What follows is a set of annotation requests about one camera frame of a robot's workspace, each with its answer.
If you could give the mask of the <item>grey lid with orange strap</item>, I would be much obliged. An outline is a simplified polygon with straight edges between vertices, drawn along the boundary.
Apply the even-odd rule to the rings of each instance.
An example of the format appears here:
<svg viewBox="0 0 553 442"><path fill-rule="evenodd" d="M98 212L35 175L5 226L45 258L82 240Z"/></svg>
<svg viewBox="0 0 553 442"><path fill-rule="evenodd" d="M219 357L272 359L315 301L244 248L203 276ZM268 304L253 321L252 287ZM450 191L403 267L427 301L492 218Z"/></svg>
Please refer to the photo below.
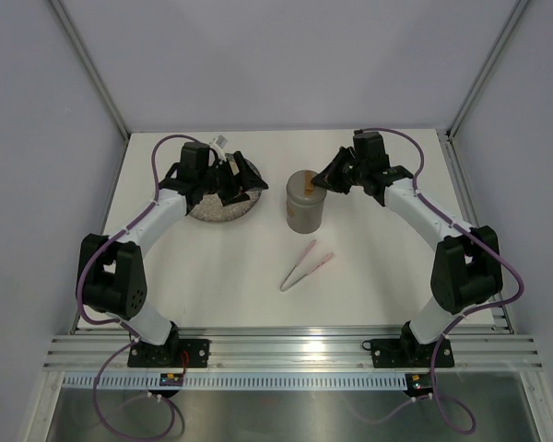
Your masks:
<svg viewBox="0 0 553 442"><path fill-rule="evenodd" d="M302 206L313 206L322 203L327 192L312 183L312 179L316 175L315 171L309 169L293 173L286 185L288 200Z"/></svg>

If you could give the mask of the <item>grey cylindrical lunch box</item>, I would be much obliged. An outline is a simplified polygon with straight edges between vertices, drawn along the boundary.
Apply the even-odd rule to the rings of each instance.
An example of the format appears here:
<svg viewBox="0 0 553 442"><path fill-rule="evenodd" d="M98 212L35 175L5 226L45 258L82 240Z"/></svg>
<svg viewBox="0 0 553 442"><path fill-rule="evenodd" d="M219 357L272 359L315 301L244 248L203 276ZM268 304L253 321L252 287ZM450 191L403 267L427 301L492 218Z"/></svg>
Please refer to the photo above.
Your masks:
<svg viewBox="0 0 553 442"><path fill-rule="evenodd" d="M296 233L311 234L322 224L324 202L307 205L287 199L287 224Z"/></svg>

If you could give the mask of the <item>pink handled metal tongs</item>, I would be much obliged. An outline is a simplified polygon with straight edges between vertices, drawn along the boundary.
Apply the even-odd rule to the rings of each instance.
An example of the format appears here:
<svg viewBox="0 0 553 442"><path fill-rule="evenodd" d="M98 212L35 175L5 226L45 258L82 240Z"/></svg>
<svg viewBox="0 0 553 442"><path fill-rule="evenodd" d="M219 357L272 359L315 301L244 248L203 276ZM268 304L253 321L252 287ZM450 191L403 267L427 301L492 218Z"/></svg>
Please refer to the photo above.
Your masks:
<svg viewBox="0 0 553 442"><path fill-rule="evenodd" d="M312 256L316 244L317 240L312 239L300 253L299 257L294 261L293 265L289 268L285 277L278 286L280 293L288 292L291 288L311 276L334 258L335 254L332 251L329 251L321 256L319 260L308 260L308 258Z"/></svg>

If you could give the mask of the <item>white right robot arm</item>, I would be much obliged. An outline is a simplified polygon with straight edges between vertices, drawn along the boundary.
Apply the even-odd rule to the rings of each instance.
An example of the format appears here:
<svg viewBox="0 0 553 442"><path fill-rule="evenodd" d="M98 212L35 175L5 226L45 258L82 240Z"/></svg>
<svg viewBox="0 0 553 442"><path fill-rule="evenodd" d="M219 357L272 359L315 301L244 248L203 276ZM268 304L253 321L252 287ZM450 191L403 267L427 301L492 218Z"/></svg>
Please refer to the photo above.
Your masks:
<svg viewBox="0 0 553 442"><path fill-rule="evenodd" d="M392 165L383 133L355 131L353 145L340 148L312 184L336 193L360 187L403 218L434 252L426 306L403 325L399 337L364 342L374 367L451 367L450 327L465 318L468 308L485 304L503 288L498 236L491 227L473 227L435 205L419 188L417 172Z"/></svg>

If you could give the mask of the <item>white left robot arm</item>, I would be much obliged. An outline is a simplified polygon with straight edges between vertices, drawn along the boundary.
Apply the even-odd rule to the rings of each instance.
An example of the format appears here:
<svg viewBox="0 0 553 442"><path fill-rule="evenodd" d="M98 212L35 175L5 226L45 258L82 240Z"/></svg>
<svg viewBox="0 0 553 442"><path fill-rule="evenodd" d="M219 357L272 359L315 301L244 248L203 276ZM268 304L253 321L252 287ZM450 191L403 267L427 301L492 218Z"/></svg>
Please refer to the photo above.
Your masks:
<svg viewBox="0 0 553 442"><path fill-rule="evenodd" d="M80 246L78 313L90 325L129 332L131 367L185 366L206 348L204 341L182 343L178 326L147 302L147 253L205 196L230 206L268 188L243 154L226 155L220 140L205 144L186 135L183 141L179 160L165 176L153 177L153 196L135 219L110 235L89 234Z"/></svg>

